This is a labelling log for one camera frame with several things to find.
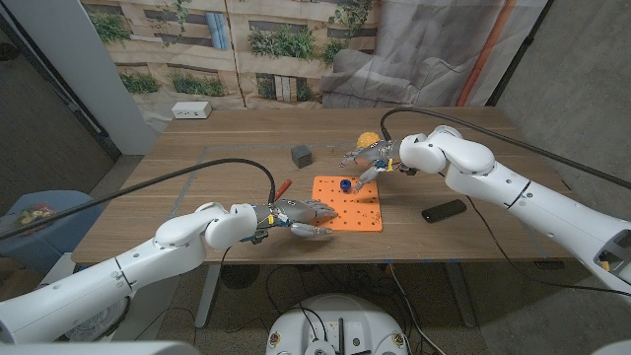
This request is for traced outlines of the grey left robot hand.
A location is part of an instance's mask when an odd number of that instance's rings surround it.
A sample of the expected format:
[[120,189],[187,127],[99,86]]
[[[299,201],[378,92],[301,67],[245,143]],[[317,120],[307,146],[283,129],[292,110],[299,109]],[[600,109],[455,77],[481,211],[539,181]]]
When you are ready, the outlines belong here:
[[253,236],[253,244],[259,244],[268,237],[272,227],[287,227],[298,237],[313,237],[331,234],[330,228],[318,227],[316,222],[329,220],[337,216],[335,210],[317,200],[279,199],[275,202],[256,205],[257,226]]

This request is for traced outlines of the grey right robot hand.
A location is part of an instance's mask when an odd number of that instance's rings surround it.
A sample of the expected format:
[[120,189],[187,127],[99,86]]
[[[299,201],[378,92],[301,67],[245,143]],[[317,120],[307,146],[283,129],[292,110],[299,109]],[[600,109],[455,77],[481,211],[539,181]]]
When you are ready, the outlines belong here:
[[357,164],[366,170],[360,175],[353,192],[356,193],[363,186],[374,180],[379,173],[391,172],[401,166],[399,156],[400,141],[381,140],[366,148],[357,148],[348,152],[342,159],[341,167]]

